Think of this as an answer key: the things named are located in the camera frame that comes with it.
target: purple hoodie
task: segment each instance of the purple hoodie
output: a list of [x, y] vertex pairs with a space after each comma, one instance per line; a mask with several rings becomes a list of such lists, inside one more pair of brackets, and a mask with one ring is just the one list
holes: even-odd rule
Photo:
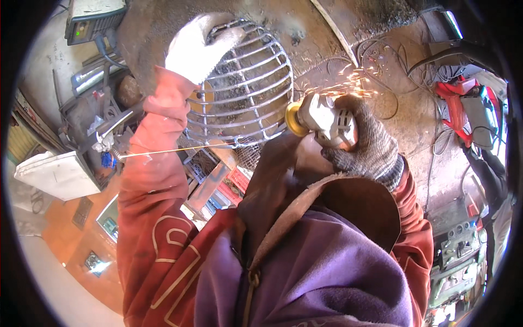
[[[247, 270], [222, 233], [198, 281], [195, 326], [241, 326]], [[260, 268], [250, 326], [412, 325], [407, 280], [397, 262], [353, 224], [308, 210]]]

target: red sleeve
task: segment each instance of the red sleeve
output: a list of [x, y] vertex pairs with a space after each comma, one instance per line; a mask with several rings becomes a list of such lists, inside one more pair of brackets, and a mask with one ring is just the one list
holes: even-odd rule
[[392, 256], [403, 268], [411, 291], [414, 327], [422, 325], [430, 294], [430, 269], [434, 255], [432, 226], [423, 219], [416, 202], [416, 183], [405, 160], [400, 184], [392, 193], [401, 218], [401, 234]]
[[[131, 153], [176, 149], [195, 85], [155, 67], [157, 89], [131, 138]], [[188, 185], [176, 152], [127, 158], [118, 196], [117, 263], [126, 326], [192, 325], [201, 264], [233, 211], [220, 211], [198, 233], [180, 211]]]

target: blue object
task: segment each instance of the blue object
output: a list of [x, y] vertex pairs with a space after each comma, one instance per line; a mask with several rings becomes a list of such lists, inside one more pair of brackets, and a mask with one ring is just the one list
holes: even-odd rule
[[101, 165], [104, 168], [114, 168], [116, 166], [116, 158], [109, 152], [101, 153]]

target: angle grinder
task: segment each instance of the angle grinder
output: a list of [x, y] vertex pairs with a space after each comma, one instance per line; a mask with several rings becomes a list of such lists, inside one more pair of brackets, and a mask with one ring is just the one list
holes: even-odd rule
[[310, 93], [303, 101], [287, 106], [285, 123], [297, 136], [313, 131], [314, 139], [321, 146], [349, 152], [358, 142], [356, 120], [349, 110], [334, 108], [334, 99]]

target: gray knit glove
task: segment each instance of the gray knit glove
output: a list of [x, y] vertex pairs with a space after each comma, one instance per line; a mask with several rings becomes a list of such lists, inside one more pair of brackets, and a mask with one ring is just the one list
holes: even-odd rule
[[390, 136], [370, 112], [369, 106], [355, 96], [336, 100], [335, 108], [352, 112], [358, 127], [358, 143], [351, 152], [322, 149], [324, 158], [332, 162], [337, 172], [364, 176], [393, 191], [400, 183], [403, 158], [398, 154], [397, 141]]

